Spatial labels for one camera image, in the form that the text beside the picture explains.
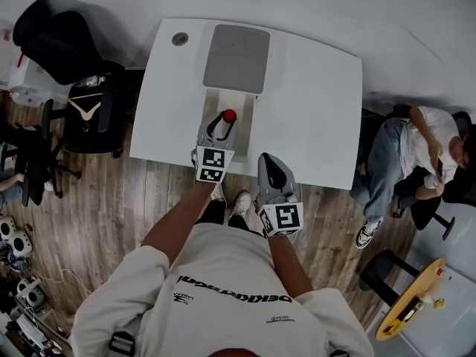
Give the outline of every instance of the man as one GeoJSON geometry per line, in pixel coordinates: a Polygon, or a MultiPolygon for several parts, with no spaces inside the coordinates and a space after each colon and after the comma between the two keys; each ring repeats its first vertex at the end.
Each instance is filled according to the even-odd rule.
{"type": "Polygon", "coordinates": [[[393,187],[406,179],[416,166],[429,175],[416,190],[418,199],[441,196],[458,167],[469,168],[476,160],[474,137],[460,138],[453,117],[429,107],[410,109],[410,120],[393,118],[380,127],[367,161],[366,176],[356,171],[350,195],[365,205],[365,224],[356,237],[357,248],[369,244],[383,221],[393,196],[393,187]],[[441,175],[438,163],[441,161],[441,175]]]}
{"type": "Polygon", "coordinates": [[[0,205],[22,197],[22,186],[25,175],[15,174],[13,169],[0,172],[0,205]]]}
{"type": "Polygon", "coordinates": [[[312,289],[287,237],[249,231],[250,206],[241,193],[224,226],[221,185],[196,182],[78,309],[74,355],[119,357],[109,342],[126,329],[128,356],[372,357],[342,294],[312,289]]]}

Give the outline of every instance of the stool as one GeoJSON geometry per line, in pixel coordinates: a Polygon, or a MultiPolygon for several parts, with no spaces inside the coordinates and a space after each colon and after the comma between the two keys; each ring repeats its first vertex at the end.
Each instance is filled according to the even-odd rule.
{"type": "Polygon", "coordinates": [[[373,290],[390,307],[399,299],[399,295],[385,283],[385,278],[390,275],[393,265],[397,265],[414,277],[419,275],[416,268],[398,258],[392,251],[384,250],[364,267],[358,282],[362,291],[373,290]]]}

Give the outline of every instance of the hand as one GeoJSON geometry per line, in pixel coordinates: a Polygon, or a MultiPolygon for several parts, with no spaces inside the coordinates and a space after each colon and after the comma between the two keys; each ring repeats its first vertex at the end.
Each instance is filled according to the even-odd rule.
{"type": "Polygon", "coordinates": [[[443,182],[443,177],[438,173],[438,160],[443,155],[443,146],[436,139],[428,143],[428,154],[430,155],[431,166],[440,183],[443,182]]]}
{"type": "Polygon", "coordinates": [[[17,180],[18,182],[23,182],[25,180],[25,174],[24,173],[15,174],[15,180],[17,180]]]}
{"type": "Polygon", "coordinates": [[[445,182],[439,182],[435,190],[437,192],[438,197],[440,197],[443,194],[443,191],[445,190],[445,182]]]}

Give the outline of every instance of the red knob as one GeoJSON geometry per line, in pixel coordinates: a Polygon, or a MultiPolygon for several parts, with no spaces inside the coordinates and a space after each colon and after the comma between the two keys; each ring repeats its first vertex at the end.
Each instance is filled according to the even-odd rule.
{"type": "Polygon", "coordinates": [[[237,114],[233,110],[225,110],[225,112],[223,113],[223,120],[226,123],[231,123],[235,121],[236,119],[237,119],[237,114]]]}

